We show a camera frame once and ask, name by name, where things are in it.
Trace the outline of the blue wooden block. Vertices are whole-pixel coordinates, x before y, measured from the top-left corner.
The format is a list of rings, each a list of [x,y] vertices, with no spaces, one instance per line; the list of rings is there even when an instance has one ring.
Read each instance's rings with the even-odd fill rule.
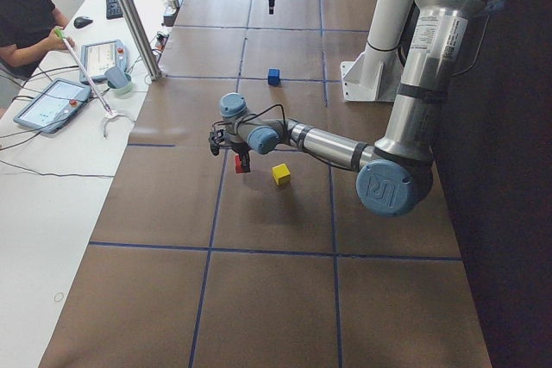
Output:
[[[279,86],[281,84],[280,70],[278,68],[268,69],[267,83],[271,86]]]

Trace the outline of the person in black shirt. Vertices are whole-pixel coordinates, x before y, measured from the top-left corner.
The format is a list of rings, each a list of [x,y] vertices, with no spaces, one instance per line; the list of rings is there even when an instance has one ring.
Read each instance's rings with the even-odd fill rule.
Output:
[[[52,0],[1,0],[1,111],[51,51],[66,49],[55,33],[69,19]]]

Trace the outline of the teach pendant tablet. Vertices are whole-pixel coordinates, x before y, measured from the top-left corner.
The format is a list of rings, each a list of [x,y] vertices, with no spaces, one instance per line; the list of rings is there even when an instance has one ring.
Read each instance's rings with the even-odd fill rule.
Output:
[[[81,62],[94,82],[106,80],[105,73],[112,67],[127,70],[127,48],[120,40],[85,44],[80,52]]]
[[[88,85],[56,78],[13,121],[31,130],[54,134],[87,104],[90,96]]]

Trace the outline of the teach pendant tablet near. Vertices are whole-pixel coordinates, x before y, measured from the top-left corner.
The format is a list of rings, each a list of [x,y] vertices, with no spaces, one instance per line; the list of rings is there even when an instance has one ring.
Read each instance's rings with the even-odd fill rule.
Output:
[[[31,130],[54,134],[87,104],[90,96],[88,85],[56,78],[13,121]]]

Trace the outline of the red wooden block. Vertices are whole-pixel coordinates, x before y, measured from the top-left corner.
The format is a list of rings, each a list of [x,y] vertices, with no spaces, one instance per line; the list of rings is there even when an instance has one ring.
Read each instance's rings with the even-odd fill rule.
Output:
[[[235,172],[237,174],[243,173],[242,162],[238,155],[235,156]]]

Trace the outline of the metal can on desk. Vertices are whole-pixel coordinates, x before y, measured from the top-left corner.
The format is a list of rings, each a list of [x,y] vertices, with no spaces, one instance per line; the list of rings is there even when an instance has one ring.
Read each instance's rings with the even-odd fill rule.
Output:
[[[178,9],[180,7],[179,0],[167,0],[167,5],[172,9]]]

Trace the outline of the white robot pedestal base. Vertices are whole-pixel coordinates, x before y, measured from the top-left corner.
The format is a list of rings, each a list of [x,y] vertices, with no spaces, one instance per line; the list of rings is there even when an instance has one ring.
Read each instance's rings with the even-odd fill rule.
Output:
[[[364,51],[341,63],[349,102],[392,102],[402,75],[398,49],[414,0],[377,0]]]

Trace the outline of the black computer mouse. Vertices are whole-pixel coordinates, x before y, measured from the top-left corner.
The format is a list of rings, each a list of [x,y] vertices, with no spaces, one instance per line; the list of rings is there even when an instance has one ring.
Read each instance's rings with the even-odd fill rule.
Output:
[[[78,16],[73,21],[73,26],[75,28],[84,28],[93,23],[93,20],[87,16]]]

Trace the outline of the white long desk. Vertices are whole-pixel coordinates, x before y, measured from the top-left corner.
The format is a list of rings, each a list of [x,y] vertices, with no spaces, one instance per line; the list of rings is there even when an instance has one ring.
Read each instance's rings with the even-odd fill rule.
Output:
[[[65,301],[151,84],[123,19],[105,16],[105,0],[83,0],[74,11],[91,25],[66,32],[79,45],[118,39],[128,50],[132,91],[112,92],[120,112],[105,119],[99,102],[86,104],[54,134],[27,131],[16,115],[54,79],[77,80],[70,54],[41,62],[1,120],[1,364],[36,367]]]

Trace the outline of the yellow wooden block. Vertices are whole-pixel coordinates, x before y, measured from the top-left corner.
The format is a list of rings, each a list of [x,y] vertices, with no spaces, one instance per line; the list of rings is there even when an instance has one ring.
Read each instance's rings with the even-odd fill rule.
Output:
[[[272,174],[278,186],[287,184],[291,181],[291,172],[285,163],[274,166],[272,168]]]

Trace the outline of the aluminium frame post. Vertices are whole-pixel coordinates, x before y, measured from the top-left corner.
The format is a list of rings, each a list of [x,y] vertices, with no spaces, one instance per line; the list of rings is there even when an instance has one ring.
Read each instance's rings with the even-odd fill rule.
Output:
[[[147,73],[152,81],[161,77],[161,69],[154,57],[150,41],[147,38],[146,31],[142,25],[138,10],[135,7],[134,0],[118,0],[122,6],[123,17],[127,23],[130,33],[133,37],[138,53],[142,59]]]

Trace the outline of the white rod green tip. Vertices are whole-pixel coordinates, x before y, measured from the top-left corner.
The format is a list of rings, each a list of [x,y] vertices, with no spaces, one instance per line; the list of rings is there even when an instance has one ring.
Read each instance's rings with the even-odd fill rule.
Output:
[[[85,79],[88,81],[88,85],[91,87],[91,91],[93,92],[96,99],[102,104],[102,106],[103,106],[103,108],[106,112],[106,116],[108,118],[114,118],[116,116],[116,112],[110,107],[110,105],[107,103],[107,101],[101,95],[99,89],[97,88],[96,84],[92,80],[89,73],[86,71],[84,64],[81,62],[80,58],[78,57],[78,55],[74,51],[71,43],[69,42],[68,38],[65,36],[63,30],[60,27],[55,27],[53,29],[53,31],[54,31],[55,35],[63,41],[63,43],[66,46],[66,50],[69,52],[69,54],[71,54],[71,56],[73,57],[75,63],[77,64],[78,68],[85,75]]]

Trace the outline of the black keyboard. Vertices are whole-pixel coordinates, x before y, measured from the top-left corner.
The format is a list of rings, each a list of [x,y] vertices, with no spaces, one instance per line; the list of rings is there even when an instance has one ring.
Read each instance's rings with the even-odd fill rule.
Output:
[[[105,15],[107,20],[123,17],[122,6],[118,0],[105,0]]]

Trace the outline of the teach pendant tablet far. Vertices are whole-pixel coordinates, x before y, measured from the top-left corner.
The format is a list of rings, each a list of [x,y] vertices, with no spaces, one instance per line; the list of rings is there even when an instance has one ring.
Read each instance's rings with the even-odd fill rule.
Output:
[[[85,44],[80,52],[81,62],[94,82],[106,80],[105,73],[112,67],[127,70],[127,48],[120,40]]]

